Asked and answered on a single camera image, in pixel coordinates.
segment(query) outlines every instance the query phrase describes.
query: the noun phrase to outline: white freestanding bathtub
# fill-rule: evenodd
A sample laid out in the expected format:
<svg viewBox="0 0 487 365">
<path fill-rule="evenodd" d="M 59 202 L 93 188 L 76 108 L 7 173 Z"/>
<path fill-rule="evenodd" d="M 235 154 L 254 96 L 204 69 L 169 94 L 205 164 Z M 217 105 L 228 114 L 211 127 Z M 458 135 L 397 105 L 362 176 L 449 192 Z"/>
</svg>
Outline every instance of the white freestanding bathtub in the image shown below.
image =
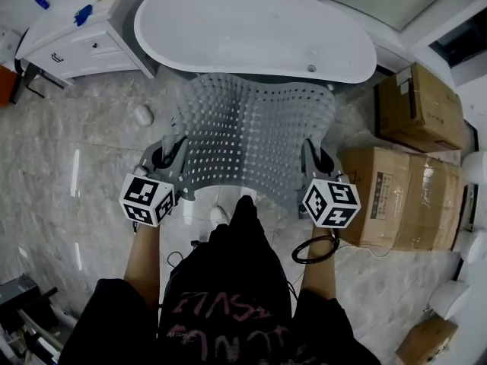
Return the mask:
<svg viewBox="0 0 487 365">
<path fill-rule="evenodd" d="M 150 57 L 183 71 L 358 83 L 377 61 L 365 31 L 317 0 L 144 0 L 135 35 Z"/>
</svg>

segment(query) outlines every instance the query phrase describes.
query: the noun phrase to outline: floor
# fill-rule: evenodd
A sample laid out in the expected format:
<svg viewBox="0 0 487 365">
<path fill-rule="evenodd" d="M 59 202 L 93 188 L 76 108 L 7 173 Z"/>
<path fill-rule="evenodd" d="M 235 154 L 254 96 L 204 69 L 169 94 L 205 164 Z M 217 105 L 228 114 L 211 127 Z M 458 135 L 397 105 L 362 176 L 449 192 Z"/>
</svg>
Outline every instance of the floor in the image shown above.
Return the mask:
<svg viewBox="0 0 487 365">
<path fill-rule="evenodd" d="M 328 145 L 391 146 L 371 133 L 372 86 L 382 78 L 376 73 L 361 85 L 336 88 Z M 117 201 L 119 190 L 142 151 L 170 131 L 174 98 L 186 81 L 164 66 L 152 81 L 139 72 L 117 72 L 80 78 L 64 91 L 38 80 L 45 100 L 26 92 L 17 106 L 0 109 L 0 282 L 27 272 L 43 290 L 56 286 L 55 302 L 76 315 L 99 278 L 123 275 L 132 228 Z M 132 118 L 142 103 L 155 116 L 148 128 Z M 240 194 L 238 187 L 210 187 L 173 210 L 161 229 L 161 290 L 170 274 L 167 256 L 187 256 L 190 241 L 211 231 L 210 208 L 218 204 L 231 214 Z M 293 221 L 264 195 L 254 198 L 269 243 L 299 287 L 304 266 L 291 260 L 291 251 L 310 237 L 311 222 Z M 374 252 L 384 257 L 355 247 L 336 253 L 338 298 L 355 337 L 383 363 L 393 363 L 394 351 L 432 291 L 453 276 L 459 256 Z M 177 255 L 171 258 L 177 263 Z"/>
</svg>

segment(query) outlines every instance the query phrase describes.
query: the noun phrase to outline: shoe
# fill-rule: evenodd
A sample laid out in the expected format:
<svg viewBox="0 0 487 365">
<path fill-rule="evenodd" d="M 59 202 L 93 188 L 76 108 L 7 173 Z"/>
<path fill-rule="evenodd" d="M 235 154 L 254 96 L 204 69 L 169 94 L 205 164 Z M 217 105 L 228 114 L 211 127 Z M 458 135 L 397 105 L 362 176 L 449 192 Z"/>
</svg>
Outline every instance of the shoe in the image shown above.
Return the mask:
<svg viewBox="0 0 487 365">
<path fill-rule="evenodd" d="M 210 211 L 210 220 L 212 221 L 213 230 L 219 224 L 230 224 L 230 219 L 228 218 L 227 213 L 219 206 L 213 207 Z"/>
</svg>

